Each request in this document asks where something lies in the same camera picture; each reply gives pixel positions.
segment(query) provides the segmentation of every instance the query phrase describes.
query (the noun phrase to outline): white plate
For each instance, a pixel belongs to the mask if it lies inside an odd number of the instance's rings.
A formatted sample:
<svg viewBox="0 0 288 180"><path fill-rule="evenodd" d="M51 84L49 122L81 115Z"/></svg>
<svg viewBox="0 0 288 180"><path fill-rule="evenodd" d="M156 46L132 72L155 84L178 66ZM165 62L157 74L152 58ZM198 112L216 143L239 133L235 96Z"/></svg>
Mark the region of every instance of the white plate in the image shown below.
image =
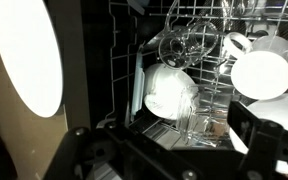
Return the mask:
<svg viewBox="0 0 288 180"><path fill-rule="evenodd" d="M288 130L288 94L283 94L271 100L257 101L248 106L248 110L258 118L277 122L282 125L284 129ZM232 129L230 129L230 138L237 151L244 154L247 153L248 148ZM288 174L288 164L283 161L278 161L276 171Z"/></svg>
<svg viewBox="0 0 288 180"><path fill-rule="evenodd" d="M21 99L37 115L54 115L63 72L43 0L0 0L0 55Z"/></svg>

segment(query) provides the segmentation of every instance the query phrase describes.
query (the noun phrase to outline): white bowl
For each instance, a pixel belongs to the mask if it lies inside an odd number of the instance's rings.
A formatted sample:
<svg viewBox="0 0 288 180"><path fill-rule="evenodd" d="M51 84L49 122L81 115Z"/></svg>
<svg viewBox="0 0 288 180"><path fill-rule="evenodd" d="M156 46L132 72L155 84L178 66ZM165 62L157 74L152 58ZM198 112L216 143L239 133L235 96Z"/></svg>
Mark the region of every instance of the white bowl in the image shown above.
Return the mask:
<svg viewBox="0 0 288 180"><path fill-rule="evenodd" d="M154 64L145 71L144 103L156 116L176 120L182 91L194 81L182 70Z"/></svg>
<svg viewBox="0 0 288 180"><path fill-rule="evenodd" d="M271 100L257 101L248 106L247 109L258 118L274 121L288 130L288 94L283 94ZM236 133L230 129L229 134L235 150L246 154L248 148ZM288 164L284 161L278 161L276 171L288 174Z"/></svg>

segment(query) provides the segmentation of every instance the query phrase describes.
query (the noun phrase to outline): dishwasher rack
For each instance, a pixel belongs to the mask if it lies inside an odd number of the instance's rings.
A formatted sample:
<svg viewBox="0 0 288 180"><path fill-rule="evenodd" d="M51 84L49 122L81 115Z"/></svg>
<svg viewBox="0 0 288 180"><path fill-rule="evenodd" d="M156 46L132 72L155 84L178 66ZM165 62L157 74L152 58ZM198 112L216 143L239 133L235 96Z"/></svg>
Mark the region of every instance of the dishwasher rack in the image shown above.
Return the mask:
<svg viewBox="0 0 288 180"><path fill-rule="evenodd" d="M143 26L142 24L143 18L144 21L146 18L164 25L163 20L167 16L168 9L172 2L173 0L151 0L150 4L144 7L146 12L145 15L142 16L132 9L126 0L109 0L109 14L113 19L113 46L110 49L112 101L111 112L106 115L105 119L114 118L115 116L117 101L121 101L118 95L121 91L121 86L124 87L124 90L126 87L124 97L127 97L127 102L131 102L136 52L140 44L150 40L143 40L143 37L140 37L141 29L139 28L146 28L145 25ZM225 25L219 27L225 22L236 24L238 28L233 29L233 31L245 35L248 34L249 27L254 23L268 22L274 24L278 29L275 33L288 40L288 17L251 17L236 15L233 12L237 8L237 2L243 1L206 0L201 3L197 0L180 0L177 7L170 14L170 25L172 28L176 26L186 26L197 20L210 21L218 27L219 43L216 48L208 54L202 62L196 66L190 66L185 69L186 73L198 84L211 84L215 85L215 87L218 85L232 86L230 70L236 60L232 57L225 56L225 52L222 49L223 39L225 35L230 32L224 28ZM288 0L285 0L283 6L266 6L265 8L281 9L281 11L284 12L288 9L287 4ZM160 62L157 51L143 53L143 62L145 64L144 69L151 64ZM137 131L146 134L156 141L161 139L163 135L171 132L171 134L173 134L171 136L174 136L175 140L166 145L167 149L173 148L176 144L185 146L185 144L181 144L180 142L180 135L175 128L174 121L157 118L150 114L145 107L140 114L141 116L136 117L137 119L134 122L126 122L126 124L131 123L130 127L135 128Z"/></svg>

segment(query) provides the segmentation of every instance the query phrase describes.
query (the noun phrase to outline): white cup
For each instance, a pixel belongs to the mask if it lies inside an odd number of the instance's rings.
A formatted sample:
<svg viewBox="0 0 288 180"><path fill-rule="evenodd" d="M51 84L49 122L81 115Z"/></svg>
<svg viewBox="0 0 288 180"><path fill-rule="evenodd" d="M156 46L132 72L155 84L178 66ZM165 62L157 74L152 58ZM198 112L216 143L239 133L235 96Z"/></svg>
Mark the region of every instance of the white cup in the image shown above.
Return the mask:
<svg viewBox="0 0 288 180"><path fill-rule="evenodd" d="M232 40L240 43L237 48ZM224 47L237 58L231 71L235 88L252 99L272 99L288 89L288 41L263 36L251 43L240 33L229 33Z"/></svg>

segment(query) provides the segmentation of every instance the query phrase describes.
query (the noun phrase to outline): dish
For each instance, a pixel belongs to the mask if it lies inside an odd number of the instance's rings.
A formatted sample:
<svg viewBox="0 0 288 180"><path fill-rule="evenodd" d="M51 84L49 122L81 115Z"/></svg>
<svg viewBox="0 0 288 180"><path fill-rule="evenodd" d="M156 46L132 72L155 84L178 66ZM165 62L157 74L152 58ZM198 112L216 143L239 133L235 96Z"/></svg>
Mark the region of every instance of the dish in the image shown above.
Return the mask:
<svg viewBox="0 0 288 180"><path fill-rule="evenodd" d="M62 101L63 72L55 33L41 0L0 0L0 55L23 102L51 117Z"/></svg>
<svg viewBox="0 0 288 180"><path fill-rule="evenodd" d="M257 101L249 105L247 109L258 118L272 120L282 125L284 129L288 130L288 94L283 94L271 100ZM235 150L246 154L248 148L236 133L230 129L229 134ZM288 164L283 161L278 161L276 171L288 174Z"/></svg>
<svg viewBox="0 0 288 180"><path fill-rule="evenodd" d="M156 116L176 120L182 91L195 84L185 72L155 64L145 71L144 103Z"/></svg>
<svg viewBox="0 0 288 180"><path fill-rule="evenodd" d="M235 62L231 79L236 89L247 97L276 98L288 89L288 63L272 52L254 51Z"/></svg>

